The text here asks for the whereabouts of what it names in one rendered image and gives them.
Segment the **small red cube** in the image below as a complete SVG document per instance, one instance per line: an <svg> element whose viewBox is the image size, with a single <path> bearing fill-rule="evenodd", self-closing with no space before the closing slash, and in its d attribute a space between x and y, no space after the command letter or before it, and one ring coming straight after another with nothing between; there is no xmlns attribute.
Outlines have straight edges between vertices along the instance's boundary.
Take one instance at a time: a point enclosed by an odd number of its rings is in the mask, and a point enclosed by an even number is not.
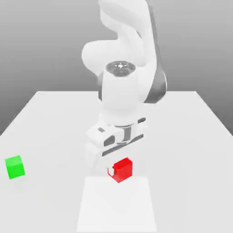
<svg viewBox="0 0 233 233"><path fill-rule="evenodd" d="M132 161L129 158L124 158L112 166L115 170L114 176L110 176L117 183L121 183L122 181L128 179L132 176Z"/></svg>

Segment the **small green cube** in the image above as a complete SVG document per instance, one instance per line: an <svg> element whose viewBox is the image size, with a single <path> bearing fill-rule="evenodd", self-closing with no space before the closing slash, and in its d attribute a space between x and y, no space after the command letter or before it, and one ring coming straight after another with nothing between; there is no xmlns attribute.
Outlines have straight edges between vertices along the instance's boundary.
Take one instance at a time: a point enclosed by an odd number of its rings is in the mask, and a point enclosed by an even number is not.
<svg viewBox="0 0 233 233"><path fill-rule="evenodd" d="M5 165L9 179L13 179L25 175L23 161L20 155L6 158Z"/></svg>

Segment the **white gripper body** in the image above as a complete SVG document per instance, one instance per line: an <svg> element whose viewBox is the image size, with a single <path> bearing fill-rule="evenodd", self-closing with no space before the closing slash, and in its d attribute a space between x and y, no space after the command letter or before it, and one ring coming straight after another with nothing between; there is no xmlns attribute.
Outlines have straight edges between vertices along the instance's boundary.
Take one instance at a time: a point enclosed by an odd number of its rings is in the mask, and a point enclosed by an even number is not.
<svg viewBox="0 0 233 233"><path fill-rule="evenodd" d="M85 144L85 163L90 169L106 170L107 167L112 166L114 163L133 155L135 145L144 138L140 134L133 138L130 142L123 144L111 144L107 147L98 147L92 142Z"/></svg>

